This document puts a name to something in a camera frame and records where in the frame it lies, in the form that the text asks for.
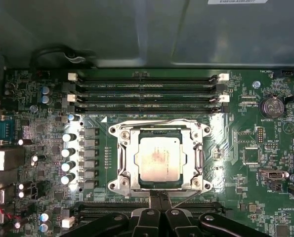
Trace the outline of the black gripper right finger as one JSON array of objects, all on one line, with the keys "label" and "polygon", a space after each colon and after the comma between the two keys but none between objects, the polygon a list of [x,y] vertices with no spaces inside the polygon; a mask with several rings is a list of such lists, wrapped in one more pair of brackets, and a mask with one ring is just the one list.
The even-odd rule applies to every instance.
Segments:
[{"label": "black gripper right finger", "polygon": [[161,211],[176,237],[259,237],[260,232],[215,213],[204,213],[194,223],[184,211],[172,206],[168,193],[161,191]]}]

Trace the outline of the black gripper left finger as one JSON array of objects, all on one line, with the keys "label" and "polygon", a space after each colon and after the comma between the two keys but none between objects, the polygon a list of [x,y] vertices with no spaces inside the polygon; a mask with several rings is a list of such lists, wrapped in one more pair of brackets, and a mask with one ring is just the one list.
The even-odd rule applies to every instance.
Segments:
[{"label": "black gripper left finger", "polygon": [[76,227],[63,237],[157,237],[161,219],[160,192],[149,192],[149,207],[136,209],[131,217],[110,213]]}]

